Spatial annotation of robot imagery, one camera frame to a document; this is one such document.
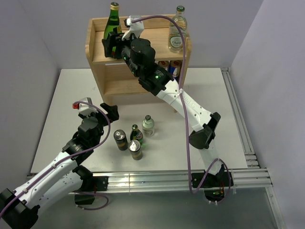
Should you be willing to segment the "large clear soda water bottle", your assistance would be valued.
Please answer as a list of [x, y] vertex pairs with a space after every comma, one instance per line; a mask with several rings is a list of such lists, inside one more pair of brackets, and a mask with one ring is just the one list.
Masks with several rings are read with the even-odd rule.
[[183, 40], [188, 36], [187, 20], [184, 12], [184, 6], [177, 6], [176, 14], [173, 17], [173, 21], [178, 25], [183, 34], [183, 39], [181, 38], [177, 27], [172, 22], [169, 24], [168, 48], [171, 52], [180, 52], [183, 48]]

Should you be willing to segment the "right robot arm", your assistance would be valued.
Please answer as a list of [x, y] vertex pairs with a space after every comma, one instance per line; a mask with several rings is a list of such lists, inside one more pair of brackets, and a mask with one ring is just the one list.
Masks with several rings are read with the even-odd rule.
[[193, 131], [187, 135], [188, 146], [208, 149], [215, 138], [215, 129], [221, 116], [201, 107], [190, 95], [179, 88], [178, 82], [155, 62], [155, 49], [147, 39], [132, 34], [110, 32], [102, 40], [105, 57], [122, 59], [143, 89], [165, 101], [182, 115]]

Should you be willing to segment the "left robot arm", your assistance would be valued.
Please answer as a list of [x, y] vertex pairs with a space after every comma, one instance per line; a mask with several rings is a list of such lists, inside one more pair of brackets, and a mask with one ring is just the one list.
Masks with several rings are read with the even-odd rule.
[[62, 151], [33, 178], [13, 191], [0, 194], [0, 218], [12, 229], [30, 229], [43, 209], [65, 195], [88, 190], [93, 185], [92, 173], [82, 163], [108, 138], [104, 127], [119, 119], [118, 107], [92, 104], [90, 98], [73, 103], [82, 119], [77, 132]]

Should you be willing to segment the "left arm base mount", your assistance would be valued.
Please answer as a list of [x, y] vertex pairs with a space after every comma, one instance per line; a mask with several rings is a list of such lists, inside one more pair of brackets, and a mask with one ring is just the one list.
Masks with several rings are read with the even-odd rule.
[[[105, 208], [109, 204], [109, 198], [100, 193], [100, 191], [107, 190], [108, 180], [108, 176], [92, 176], [83, 180], [81, 187], [74, 192], [74, 203], [76, 204], [76, 207], [87, 211]], [[105, 203], [102, 206], [95, 208], [89, 208], [85, 206], [92, 205], [96, 197], [104, 198], [106, 200]]]

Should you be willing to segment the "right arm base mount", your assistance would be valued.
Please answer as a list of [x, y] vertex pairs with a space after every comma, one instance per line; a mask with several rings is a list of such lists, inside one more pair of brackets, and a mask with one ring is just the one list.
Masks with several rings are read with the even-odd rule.
[[209, 203], [218, 204], [226, 196], [225, 189], [234, 185], [232, 174], [226, 171], [219, 172], [217, 175], [207, 173], [204, 182], [200, 185], [205, 174], [205, 172], [191, 173], [192, 187], [200, 187], [204, 190], [204, 196]]

